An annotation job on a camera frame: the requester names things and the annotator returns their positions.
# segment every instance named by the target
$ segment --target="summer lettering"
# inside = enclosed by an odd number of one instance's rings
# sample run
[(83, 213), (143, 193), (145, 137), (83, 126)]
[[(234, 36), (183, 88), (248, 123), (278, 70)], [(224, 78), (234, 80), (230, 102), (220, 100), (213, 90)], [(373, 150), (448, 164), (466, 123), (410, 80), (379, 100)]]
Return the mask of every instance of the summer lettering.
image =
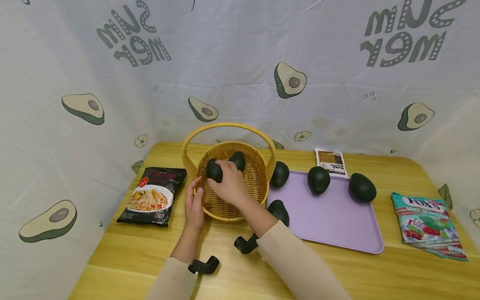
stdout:
[(119, 25), (117, 25), (112, 19), (109, 19), (103, 27), (96, 29), (98, 37), (109, 49), (112, 49), (119, 41), (125, 40), (121, 46), (121, 51), (116, 50), (113, 53), (113, 56), (117, 60), (120, 60), (120, 58), (127, 59), (132, 67), (138, 67), (139, 64), (130, 49), (138, 54), (137, 58), (142, 65), (148, 65), (153, 62), (153, 57), (155, 57), (155, 60), (157, 61), (171, 60), (167, 49), (159, 37), (153, 39), (149, 38), (148, 42), (145, 42), (141, 37), (135, 35), (131, 36), (129, 40), (126, 39), (126, 36), (130, 36), (132, 33), (137, 34), (142, 28), (148, 33), (156, 33), (156, 28), (154, 26), (148, 26), (146, 24), (146, 20), (150, 17), (150, 10), (146, 3), (142, 0), (137, 0), (135, 3), (137, 4), (137, 8), (143, 10), (138, 20), (127, 5), (123, 6), (125, 11), (124, 14), (112, 10), (111, 13), (113, 19), (115, 19)]
[[(418, 28), (422, 26), (427, 20), (432, 28), (444, 28), (450, 26), (455, 18), (442, 19), (442, 15), (446, 12), (454, 10), (465, 3), (467, 0), (456, 0), (447, 3), (432, 12), (430, 18), (429, 13), (432, 8), (433, 0), (423, 0), (423, 5), (420, 12), (416, 12), (415, 18), (411, 3), (413, 0), (404, 0), (401, 12), (397, 12), (397, 6), (392, 7), (391, 10), (384, 9), (381, 12), (373, 12), (367, 22), (365, 36), (376, 35), (382, 32), (384, 24), (386, 24), (385, 33), (391, 33), (394, 30), (395, 22), (398, 19), (395, 30), (402, 30), (393, 35), (384, 45), (384, 39), (379, 38), (373, 43), (365, 41), (360, 45), (360, 51), (367, 50), (369, 58), (367, 67), (374, 67), (380, 57), (382, 46), (387, 54), (397, 54), (393, 59), (380, 61), (380, 67), (391, 67), (408, 60), (408, 62), (416, 62), (424, 60), (430, 53), (428, 60), (436, 60), (438, 53), (445, 41), (446, 31), (439, 31), (431, 37), (422, 36), (415, 43), (410, 33), (405, 31), (405, 28)], [(400, 47), (394, 47), (394, 43), (401, 43)]]

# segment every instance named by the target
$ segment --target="small paper packet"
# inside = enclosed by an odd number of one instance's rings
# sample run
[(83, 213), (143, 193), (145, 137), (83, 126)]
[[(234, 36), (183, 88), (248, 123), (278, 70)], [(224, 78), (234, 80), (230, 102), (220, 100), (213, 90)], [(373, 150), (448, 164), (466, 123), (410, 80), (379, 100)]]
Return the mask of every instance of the small paper packet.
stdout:
[(348, 178), (343, 153), (315, 148), (317, 166), (324, 168), (331, 177)]

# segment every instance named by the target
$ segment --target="flower print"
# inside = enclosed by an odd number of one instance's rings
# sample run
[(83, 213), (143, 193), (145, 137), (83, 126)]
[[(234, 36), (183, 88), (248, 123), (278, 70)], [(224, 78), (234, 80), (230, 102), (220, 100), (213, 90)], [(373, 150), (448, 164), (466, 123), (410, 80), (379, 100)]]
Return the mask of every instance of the flower print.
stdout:
[(135, 139), (135, 145), (140, 148), (140, 147), (143, 147), (147, 144), (148, 142), (148, 136), (146, 134), (144, 135), (139, 135), (136, 139)]
[(308, 139), (308, 137), (310, 135), (311, 135), (311, 133), (309, 131), (297, 132), (294, 140), (297, 141), (297, 142), (305, 141), (306, 139)]

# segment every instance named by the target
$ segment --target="purple tray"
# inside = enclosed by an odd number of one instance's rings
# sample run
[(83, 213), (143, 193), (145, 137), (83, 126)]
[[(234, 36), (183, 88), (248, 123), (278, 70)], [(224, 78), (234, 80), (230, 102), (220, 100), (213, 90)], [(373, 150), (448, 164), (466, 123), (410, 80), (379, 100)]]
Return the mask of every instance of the purple tray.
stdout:
[(290, 171), (282, 188), (270, 188), (267, 205), (282, 200), (290, 216), (290, 230), (303, 240), (379, 254), (384, 241), (372, 204), (353, 201), (348, 181), (332, 177), (325, 193), (313, 196), (307, 173)]

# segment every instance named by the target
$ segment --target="hand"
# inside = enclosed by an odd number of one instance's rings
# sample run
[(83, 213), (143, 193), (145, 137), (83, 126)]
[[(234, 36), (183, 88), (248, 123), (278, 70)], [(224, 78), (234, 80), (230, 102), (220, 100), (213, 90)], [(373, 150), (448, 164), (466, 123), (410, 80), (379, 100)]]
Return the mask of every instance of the hand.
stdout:
[(185, 196), (185, 229), (194, 229), (198, 232), (201, 232), (204, 227), (205, 217), (202, 208), (204, 190), (198, 188), (194, 196), (193, 189), (200, 180), (202, 180), (202, 176), (192, 180), (187, 187), (187, 195)]
[(255, 201), (252, 196), (250, 196), (247, 186), (243, 181), (242, 172), (237, 170), (237, 166), (233, 162), (217, 160), (215, 163), (222, 168), (222, 182), (217, 183), (211, 178), (209, 178), (207, 182), (218, 197), (237, 208), (244, 202)]

